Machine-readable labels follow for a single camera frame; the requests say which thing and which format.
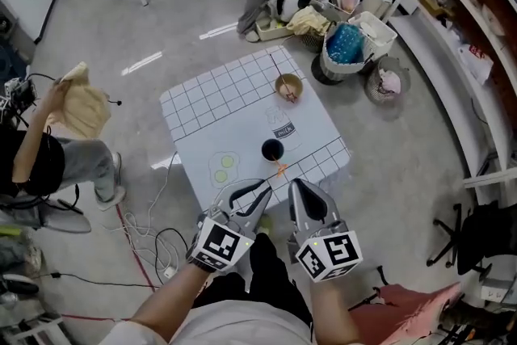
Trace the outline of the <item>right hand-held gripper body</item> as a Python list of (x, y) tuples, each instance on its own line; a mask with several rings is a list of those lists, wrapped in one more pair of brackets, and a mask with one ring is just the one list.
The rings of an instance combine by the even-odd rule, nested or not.
[(292, 223), (287, 242), (291, 264), (300, 264), (313, 282), (344, 276), (363, 262), (357, 235), (343, 219), (328, 224)]

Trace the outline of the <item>dark mug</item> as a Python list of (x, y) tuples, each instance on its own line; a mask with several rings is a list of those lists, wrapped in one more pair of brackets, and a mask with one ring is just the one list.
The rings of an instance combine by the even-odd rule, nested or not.
[(284, 155), (284, 146), (277, 139), (267, 139), (262, 144), (261, 153), (266, 161), (278, 162)]

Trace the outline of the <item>thin stick with star tip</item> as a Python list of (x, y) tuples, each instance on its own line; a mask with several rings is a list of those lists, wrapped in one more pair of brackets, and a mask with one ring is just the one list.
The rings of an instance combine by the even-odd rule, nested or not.
[(284, 100), (295, 103), (299, 97), (299, 79), (293, 72), (294, 67), (292, 66), (289, 59), (275, 63), (275, 69), (278, 72), (278, 77), (274, 82), (274, 88), (278, 95)]

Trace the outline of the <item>person's left forearm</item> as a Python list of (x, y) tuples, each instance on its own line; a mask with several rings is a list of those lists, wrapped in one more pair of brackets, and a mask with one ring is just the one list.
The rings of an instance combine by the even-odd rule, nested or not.
[(195, 264), (186, 264), (140, 306), (130, 321), (171, 341), (209, 276)]

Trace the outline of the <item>person's right forearm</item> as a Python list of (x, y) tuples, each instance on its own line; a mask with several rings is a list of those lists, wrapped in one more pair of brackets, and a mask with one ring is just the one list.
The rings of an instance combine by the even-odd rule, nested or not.
[(359, 332), (336, 282), (310, 284), (313, 333), (317, 345), (358, 345)]

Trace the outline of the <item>person's black trousers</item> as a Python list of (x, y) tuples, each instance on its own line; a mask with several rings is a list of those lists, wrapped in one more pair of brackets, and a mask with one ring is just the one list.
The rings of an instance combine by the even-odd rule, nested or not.
[(220, 301), (252, 301), (267, 303), (300, 319), (307, 326), (313, 322), (305, 300), (289, 279), (284, 261), (278, 257), (275, 245), (264, 233), (256, 236), (250, 248), (252, 279), (250, 289), (236, 272), (217, 276), (194, 300), (199, 308)]

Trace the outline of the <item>pink cloth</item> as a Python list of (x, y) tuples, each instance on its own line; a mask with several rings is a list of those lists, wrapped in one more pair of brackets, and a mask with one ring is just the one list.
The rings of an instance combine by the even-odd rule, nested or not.
[(401, 93), (401, 79), (398, 74), (392, 70), (384, 69), (378, 69), (378, 74), (380, 76), (380, 90), (388, 94), (399, 95)]

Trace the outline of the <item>black office chair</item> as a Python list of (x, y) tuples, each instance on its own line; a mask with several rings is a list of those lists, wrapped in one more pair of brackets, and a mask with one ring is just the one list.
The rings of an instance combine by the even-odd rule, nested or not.
[(452, 260), (446, 262), (447, 268), (455, 266), (461, 276), (476, 271), (483, 280), (492, 268), (491, 265), (482, 267), (483, 259), (499, 255), (517, 257), (517, 204), (500, 208), (495, 200), (478, 205), (466, 218), (461, 215), (460, 204), (454, 204), (453, 211), (456, 221), (452, 228), (437, 218), (433, 220), (434, 226), (448, 234), (449, 243), (435, 258), (427, 260), (428, 267), (452, 252)]

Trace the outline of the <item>black tripod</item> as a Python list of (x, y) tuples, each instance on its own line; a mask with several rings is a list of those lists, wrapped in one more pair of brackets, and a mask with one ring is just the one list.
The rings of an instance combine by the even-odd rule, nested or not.
[(490, 311), (458, 299), (439, 316), (438, 329), (446, 336), (439, 345), (517, 345), (517, 310)]

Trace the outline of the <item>blue dotted cloth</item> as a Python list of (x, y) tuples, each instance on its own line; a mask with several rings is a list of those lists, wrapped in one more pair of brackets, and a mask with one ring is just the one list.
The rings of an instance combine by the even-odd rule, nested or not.
[(327, 40), (326, 49), (330, 59), (338, 64), (356, 63), (362, 56), (364, 35), (354, 25), (340, 23)]

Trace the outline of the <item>pale yellow cloth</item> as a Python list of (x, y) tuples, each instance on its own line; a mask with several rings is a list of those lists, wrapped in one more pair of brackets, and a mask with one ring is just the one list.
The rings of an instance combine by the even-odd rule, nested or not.
[(111, 118), (109, 96), (90, 84), (89, 68), (82, 61), (71, 69), (60, 83), (69, 83), (63, 106), (52, 112), (47, 125), (61, 124), (82, 139), (99, 138)]

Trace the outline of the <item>white plastic tray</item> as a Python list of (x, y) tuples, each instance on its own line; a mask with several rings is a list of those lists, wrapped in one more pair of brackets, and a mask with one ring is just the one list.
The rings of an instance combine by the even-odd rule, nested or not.
[(255, 29), (261, 41), (276, 40), (293, 35), (284, 22), (269, 17), (259, 19), (255, 22)]

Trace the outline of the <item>white plastic crate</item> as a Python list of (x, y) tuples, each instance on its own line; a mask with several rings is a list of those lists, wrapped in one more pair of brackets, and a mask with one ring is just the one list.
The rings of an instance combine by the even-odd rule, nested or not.
[(397, 38), (397, 33), (391, 27), (369, 11), (363, 11), (350, 17), (347, 22), (358, 27), (369, 39), (372, 45), (373, 60), (388, 54)]

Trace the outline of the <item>white shelf unit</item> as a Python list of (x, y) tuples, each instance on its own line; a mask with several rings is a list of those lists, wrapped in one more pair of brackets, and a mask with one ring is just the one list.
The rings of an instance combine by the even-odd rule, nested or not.
[[(384, 21), (429, 79), (478, 202), (517, 204), (517, 0), (394, 0)], [(459, 58), (472, 44), (493, 61), (482, 86)]]

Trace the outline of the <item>white plastic bag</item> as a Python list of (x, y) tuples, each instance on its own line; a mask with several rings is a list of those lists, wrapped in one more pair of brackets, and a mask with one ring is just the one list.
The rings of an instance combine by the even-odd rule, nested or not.
[(472, 44), (462, 44), (458, 54), (463, 65), (469, 70), (480, 85), (484, 85), (490, 77), (493, 67), (491, 58)]

